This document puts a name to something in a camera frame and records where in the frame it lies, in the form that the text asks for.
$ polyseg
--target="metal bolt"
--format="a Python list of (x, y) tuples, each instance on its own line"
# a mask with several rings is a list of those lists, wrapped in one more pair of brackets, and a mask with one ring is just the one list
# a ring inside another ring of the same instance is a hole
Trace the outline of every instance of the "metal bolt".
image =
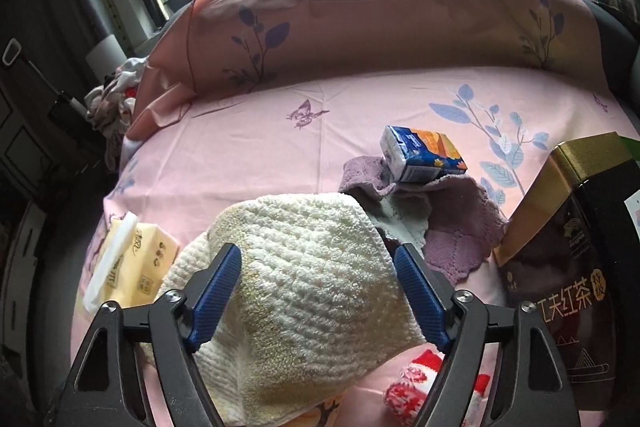
[(169, 290), (164, 294), (164, 298), (169, 302), (176, 302), (182, 298), (182, 294), (178, 290)]
[(471, 302), (474, 299), (474, 295), (467, 290), (458, 290), (456, 292), (456, 299), (460, 302)]
[(116, 311), (116, 303), (113, 301), (107, 301), (101, 306), (101, 308), (109, 313), (113, 313)]
[(529, 301), (524, 301), (521, 305), (520, 305), (522, 311), (526, 312), (526, 313), (533, 313), (536, 311), (536, 305), (533, 304), (533, 302), (529, 302)]

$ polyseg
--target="purple towel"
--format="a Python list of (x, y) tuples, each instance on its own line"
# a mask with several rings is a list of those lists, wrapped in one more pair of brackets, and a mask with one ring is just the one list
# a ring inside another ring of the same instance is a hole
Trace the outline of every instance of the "purple towel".
[(452, 285), (480, 267), (500, 243), (507, 224), (473, 178), (445, 176), (426, 185), (396, 184), (390, 181), (384, 158), (376, 156), (358, 156), (345, 163), (339, 191), (360, 204), (362, 198), (380, 201), (394, 191), (428, 192), (432, 210), (422, 254), (428, 266), (443, 272)]

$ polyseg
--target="white towel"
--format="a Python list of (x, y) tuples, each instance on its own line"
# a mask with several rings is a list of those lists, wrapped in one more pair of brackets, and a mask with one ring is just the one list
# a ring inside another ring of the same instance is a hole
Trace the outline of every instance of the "white towel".
[(223, 243), (241, 281), (196, 353), (227, 426), (277, 426), (424, 342), (380, 236), (345, 194), (264, 196), (230, 206), (187, 245), (159, 295), (183, 288)]

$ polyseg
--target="gray floor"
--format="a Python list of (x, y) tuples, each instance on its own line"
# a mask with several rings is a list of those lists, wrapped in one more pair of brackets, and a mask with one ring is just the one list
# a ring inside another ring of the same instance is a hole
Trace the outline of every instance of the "gray floor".
[(31, 294), (31, 387), (34, 406), (46, 412), (70, 367), (69, 335), (86, 248), (111, 190), (100, 165), (78, 178), (69, 201), (44, 237)]

